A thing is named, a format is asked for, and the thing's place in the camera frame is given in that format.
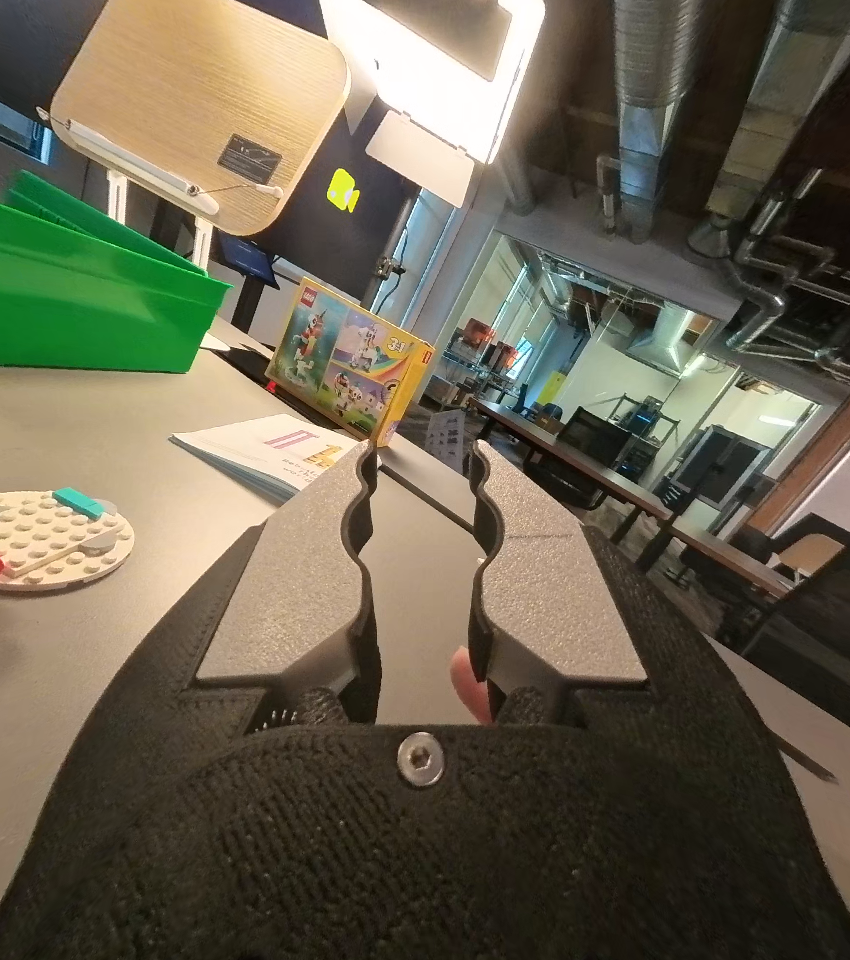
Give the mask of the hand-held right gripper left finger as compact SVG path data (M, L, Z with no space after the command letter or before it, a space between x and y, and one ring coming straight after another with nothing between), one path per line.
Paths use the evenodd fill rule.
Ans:
M203 686L378 687L370 575L378 458L359 442L263 525L195 678Z

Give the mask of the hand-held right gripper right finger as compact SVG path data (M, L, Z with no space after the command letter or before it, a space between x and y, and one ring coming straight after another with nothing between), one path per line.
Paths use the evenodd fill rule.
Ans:
M647 671L577 517L484 440L470 458L469 654L498 690L638 690Z

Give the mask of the green plastic bin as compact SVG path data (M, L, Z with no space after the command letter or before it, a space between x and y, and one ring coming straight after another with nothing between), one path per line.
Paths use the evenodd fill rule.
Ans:
M0 201L0 366L187 373L229 288L30 172Z

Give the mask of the yellow lego box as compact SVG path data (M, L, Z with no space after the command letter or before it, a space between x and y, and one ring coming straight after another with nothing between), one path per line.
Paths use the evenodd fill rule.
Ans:
M386 448L434 356L432 344L306 277L265 375L347 433Z

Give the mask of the round white lego plate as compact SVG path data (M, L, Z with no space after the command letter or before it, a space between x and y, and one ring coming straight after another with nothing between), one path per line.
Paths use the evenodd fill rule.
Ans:
M77 510L78 493L0 492L0 592L59 592L104 578L130 557L131 523L96 500L98 512Z

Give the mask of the person's right hand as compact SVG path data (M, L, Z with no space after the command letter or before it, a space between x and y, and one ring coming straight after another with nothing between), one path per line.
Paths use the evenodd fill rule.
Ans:
M493 722L486 683L479 681L472 668L468 650L460 646L450 663L450 678L455 694L472 717L483 725Z

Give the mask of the wooden table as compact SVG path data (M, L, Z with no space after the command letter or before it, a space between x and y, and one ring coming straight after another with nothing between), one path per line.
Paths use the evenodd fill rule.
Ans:
M620 519L609 536L613 545L623 545L641 517L649 517L656 529L666 530L680 518L679 512L668 509L652 493L503 406L470 399L468 407L485 417L479 440L489 441L492 433L499 430L523 444L523 473L570 510L585 510L587 524L599 525L596 511L608 499L629 505L630 513Z

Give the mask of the white instruction booklet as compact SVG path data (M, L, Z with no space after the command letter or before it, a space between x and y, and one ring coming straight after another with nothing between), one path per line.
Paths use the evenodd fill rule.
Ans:
M277 503L310 486L359 443L290 414L176 433L169 440Z

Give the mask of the white sign board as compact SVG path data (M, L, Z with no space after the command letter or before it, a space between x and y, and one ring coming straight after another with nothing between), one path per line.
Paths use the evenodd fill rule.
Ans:
M466 438L464 410L437 412L429 419L424 450L456 474L462 474Z

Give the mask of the black rack cabinet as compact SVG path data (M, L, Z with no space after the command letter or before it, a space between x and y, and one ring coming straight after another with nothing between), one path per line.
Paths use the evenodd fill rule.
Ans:
M684 442L652 490L672 512L697 500L726 520L754 488L770 456L771 447L710 424Z

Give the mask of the small dark monitor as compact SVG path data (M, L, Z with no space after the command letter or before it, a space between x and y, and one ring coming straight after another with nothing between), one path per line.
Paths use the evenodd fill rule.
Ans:
M273 270L273 258L253 243L219 231L216 234L216 261L246 278L279 289Z

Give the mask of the dark display screen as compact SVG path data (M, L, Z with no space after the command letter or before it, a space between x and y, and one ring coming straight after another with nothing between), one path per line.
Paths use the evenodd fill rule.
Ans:
M50 106L104 4L0 1L0 103L38 121L36 109ZM336 120L275 225L251 239L356 298L365 292L404 202L419 190L366 152L385 112L376 98L354 133L346 118ZM338 167L359 186L353 213L336 209L326 197Z

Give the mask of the black light stand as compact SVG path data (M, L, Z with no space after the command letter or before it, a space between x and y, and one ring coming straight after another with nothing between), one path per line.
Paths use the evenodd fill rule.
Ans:
M420 189L402 206L362 300L373 314L399 325L406 310L404 291L415 285L420 272L428 218L426 191Z

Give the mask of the studio light panel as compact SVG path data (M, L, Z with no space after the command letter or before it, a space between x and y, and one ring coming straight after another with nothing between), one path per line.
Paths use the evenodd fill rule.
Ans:
M541 1L321 1L366 154L453 208L499 153L544 22Z

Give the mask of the metal ventilation duct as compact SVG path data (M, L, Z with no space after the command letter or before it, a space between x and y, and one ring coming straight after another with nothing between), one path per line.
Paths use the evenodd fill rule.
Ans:
M701 1L615 1L614 80L625 230L646 242L662 196L673 129L694 74Z

